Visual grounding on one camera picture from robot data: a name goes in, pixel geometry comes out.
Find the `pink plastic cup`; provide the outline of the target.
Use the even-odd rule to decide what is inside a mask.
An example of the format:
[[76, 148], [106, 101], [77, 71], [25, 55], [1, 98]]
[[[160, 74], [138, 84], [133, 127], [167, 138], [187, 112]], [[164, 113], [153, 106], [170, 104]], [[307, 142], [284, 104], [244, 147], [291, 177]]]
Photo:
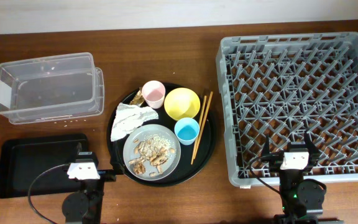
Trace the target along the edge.
[[165, 92], [165, 86], [157, 80], [145, 83], [141, 91], [147, 105], [153, 109], [158, 109], [163, 105]]

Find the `grey round plate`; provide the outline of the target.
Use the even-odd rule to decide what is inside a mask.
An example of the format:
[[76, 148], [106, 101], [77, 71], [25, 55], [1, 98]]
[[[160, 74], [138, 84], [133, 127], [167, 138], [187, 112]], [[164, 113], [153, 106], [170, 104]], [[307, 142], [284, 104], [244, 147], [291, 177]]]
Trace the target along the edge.
[[165, 126], [159, 125], [159, 124], [148, 124], [145, 126], [141, 126], [129, 135], [129, 137], [126, 139], [125, 144], [124, 144], [124, 163], [129, 168], [131, 174], [134, 174], [134, 172], [132, 171], [132, 167], [129, 165], [129, 161], [131, 159], [135, 158], [135, 155], [132, 152], [132, 150], [135, 146], [135, 144], [133, 143], [133, 140], [136, 138], [139, 138], [142, 141], [145, 139], [146, 136], [150, 136], [153, 134], [158, 134], [160, 136], [163, 136], [163, 137], [169, 139], [173, 143], [174, 147], [177, 149], [177, 154], [168, 163], [167, 166], [163, 167], [165, 169], [165, 172], [161, 176], [148, 177], [147, 175], [136, 175], [137, 177], [141, 178], [142, 180], [155, 181], [155, 180], [160, 180], [164, 177], [168, 177], [168, 175], [171, 174], [173, 172], [173, 170], [175, 170], [175, 168], [177, 167], [178, 161], [181, 156], [180, 143], [179, 143], [177, 137], [175, 136], [175, 134], [170, 129], [166, 128]]

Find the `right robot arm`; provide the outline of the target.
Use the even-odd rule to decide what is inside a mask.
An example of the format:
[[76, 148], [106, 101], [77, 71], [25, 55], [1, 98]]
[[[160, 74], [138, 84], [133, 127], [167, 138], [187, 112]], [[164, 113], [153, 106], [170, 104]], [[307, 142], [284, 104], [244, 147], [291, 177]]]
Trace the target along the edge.
[[261, 161], [268, 164], [270, 172], [279, 176], [278, 194], [283, 207], [283, 213], [275, 215], [274, 222], [319, 223], [327, 187], [320, 181], [304, 178], [318, 165], [319, 149], [308, 133], [304, 133], [303, 142], [291, 142], [285, 151], [272, 153], [269, 145], [270, 138], [266, 138]]

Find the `blue plastic cup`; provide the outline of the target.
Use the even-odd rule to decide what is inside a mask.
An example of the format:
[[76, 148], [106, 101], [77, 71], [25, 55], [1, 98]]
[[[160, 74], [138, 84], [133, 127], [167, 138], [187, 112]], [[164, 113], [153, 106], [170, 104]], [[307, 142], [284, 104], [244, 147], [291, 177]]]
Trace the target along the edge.
[[195, 142], [198, 131], [198, 122], [193, 118], [182, 118], [176, 122], [174, 127], [174, 132], [179, 142], [186, 146]]

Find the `gold brown snack wrapper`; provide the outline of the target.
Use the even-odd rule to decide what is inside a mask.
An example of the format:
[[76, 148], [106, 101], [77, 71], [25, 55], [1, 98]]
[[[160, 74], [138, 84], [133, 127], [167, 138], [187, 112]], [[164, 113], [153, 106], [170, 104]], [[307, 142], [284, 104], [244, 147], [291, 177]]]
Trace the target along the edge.
[[135, 94], [135, 96], [133, 97], [133, 99], [131, 100], [131, 102], [129, 104], [141, 107], [144, 102], [145, 102], [145, 99], [142, 95], [142, 89], [139, 88], [139, 91]]

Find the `peanut shells and rice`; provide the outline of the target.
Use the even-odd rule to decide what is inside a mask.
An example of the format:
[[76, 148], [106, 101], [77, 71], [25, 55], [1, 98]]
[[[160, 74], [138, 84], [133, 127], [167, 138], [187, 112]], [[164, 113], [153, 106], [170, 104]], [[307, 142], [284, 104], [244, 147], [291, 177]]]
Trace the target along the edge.
[[135, 158], [129, 161], [129, 165], [135, 175], [161, 176], [165, 172], [163, 167], [177, 154], [173, 143], [158, 134], [146, 136], [142, 141], [136, 138], [133, 143]]

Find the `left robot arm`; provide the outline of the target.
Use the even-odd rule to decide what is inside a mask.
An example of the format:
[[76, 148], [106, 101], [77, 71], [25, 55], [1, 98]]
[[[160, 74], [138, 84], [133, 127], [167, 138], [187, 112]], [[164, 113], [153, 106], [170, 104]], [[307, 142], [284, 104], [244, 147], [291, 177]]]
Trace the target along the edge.
[[117, 169], [98, 169], [95, 153], [82, 150], [76, 145], [76, 155], [64, 168], [69, 179], [80, 184], [79, 190], [67, 196], [62, 203], [65, 223], [100, 223], [104, 197], [104, 184], [115, 182], [118, 175], [124, 174], [123, 166]]

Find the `white napkin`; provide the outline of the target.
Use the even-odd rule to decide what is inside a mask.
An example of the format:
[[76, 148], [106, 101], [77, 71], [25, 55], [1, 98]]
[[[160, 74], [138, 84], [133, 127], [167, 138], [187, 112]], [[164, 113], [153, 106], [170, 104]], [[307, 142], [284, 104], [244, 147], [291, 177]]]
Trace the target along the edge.
[[124, 138], [127, 134], [142, 126], [146, 121], [154, 119], [158, 119], [158, 113], [149, 106], [139, 107], [137, 105], [119, 103], [111, 128], [111, 142]]

